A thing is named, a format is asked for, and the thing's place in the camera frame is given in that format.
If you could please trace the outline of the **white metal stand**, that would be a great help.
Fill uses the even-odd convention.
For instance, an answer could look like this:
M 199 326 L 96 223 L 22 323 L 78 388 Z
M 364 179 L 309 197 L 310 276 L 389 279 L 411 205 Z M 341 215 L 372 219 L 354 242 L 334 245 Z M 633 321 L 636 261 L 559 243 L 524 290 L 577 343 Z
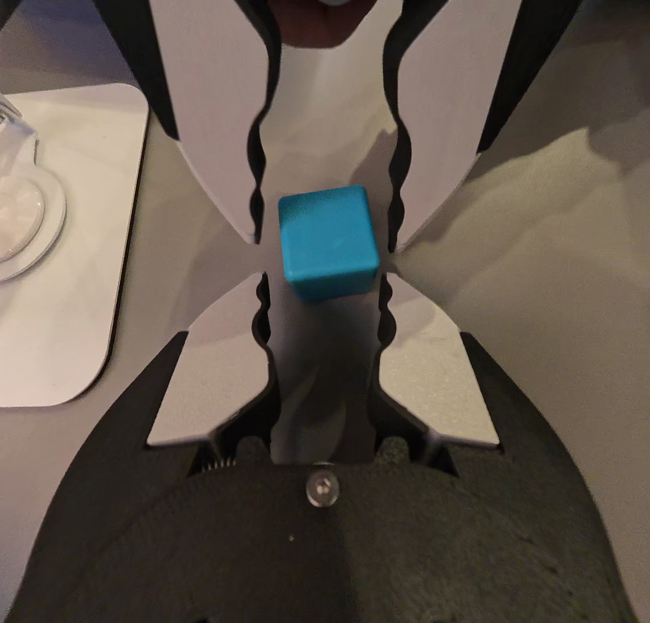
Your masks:
M 86 391 L 110 356 L 149 106 L 132 85 L 1 96 L 1 177 L 59 180 L 66 220 L 50 251 L 1 282 L 1 407 L 46 408 Z

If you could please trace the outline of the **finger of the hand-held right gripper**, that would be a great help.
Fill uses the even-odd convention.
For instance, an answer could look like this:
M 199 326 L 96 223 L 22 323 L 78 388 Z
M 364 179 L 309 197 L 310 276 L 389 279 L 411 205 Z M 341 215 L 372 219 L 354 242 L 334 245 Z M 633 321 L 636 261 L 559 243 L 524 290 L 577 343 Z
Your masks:
M 388 250 L 400 252 L 462 184 L 522 0 L 403 0 L 384 44 L 397 129 L 389 164 Z
M 179 148 L 226 220 L 257 245 L 266 166 L 260 129 L 281 59 L 268 0 L 149 1 Z

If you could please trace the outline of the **clear round gel pad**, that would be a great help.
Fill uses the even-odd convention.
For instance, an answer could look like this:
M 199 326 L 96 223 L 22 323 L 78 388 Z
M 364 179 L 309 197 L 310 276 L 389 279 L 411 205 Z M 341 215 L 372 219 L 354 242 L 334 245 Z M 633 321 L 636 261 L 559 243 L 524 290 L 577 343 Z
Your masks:
M 36 166 L 1 178 L 1 282 L 17 277 L 55 245 L 66 220 L 58 179 Z

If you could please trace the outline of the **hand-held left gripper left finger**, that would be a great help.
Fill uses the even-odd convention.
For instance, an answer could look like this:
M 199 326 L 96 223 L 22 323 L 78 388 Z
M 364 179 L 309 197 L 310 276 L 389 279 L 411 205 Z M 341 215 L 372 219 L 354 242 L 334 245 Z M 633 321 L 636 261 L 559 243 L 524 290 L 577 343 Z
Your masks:
M 149 446 L 209 441 L 234 451 L 248 436 L 270 445 L 281 406 L 269 309 L 268 276 L 256 272 L 191 324 Z

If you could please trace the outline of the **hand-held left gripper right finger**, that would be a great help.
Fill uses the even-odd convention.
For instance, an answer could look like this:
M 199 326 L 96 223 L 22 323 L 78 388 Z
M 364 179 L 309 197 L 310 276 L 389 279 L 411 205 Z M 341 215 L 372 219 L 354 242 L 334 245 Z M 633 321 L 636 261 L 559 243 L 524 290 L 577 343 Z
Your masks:
M 411 451 L 444 443 L 498 448 L 458 326 L 395 273 L 382 276 L 378 298 L 378 350 L 368 397 L 376 448 L 391 437 L 406 440 Z

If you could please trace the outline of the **grey desk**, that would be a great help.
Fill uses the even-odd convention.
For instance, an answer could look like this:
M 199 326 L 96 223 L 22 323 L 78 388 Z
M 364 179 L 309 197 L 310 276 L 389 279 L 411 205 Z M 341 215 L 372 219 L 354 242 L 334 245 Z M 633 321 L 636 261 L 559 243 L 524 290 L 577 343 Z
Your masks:
M 170 338 L 279 246 L 273 193 L 391 197 L 380 4 L 335 50 L 286 49 L 247 245 L 151 116 L 112 354 L 64 406 L 1 410 L 1 619 L 49 502 L 106 410 Z M 649 0 L 586 0 L 499 136 L 389 267 L 478 339 L 556 429 L 649 621 Z

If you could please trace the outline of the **teal block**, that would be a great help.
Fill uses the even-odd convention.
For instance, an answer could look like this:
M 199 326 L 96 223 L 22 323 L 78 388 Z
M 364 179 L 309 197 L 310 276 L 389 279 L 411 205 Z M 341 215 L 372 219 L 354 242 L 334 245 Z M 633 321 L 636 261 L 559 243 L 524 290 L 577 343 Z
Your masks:
M 371 290 L 380 255 L 362 185 L 284 196 L 278 216 L 284 275 L 301 300 Z

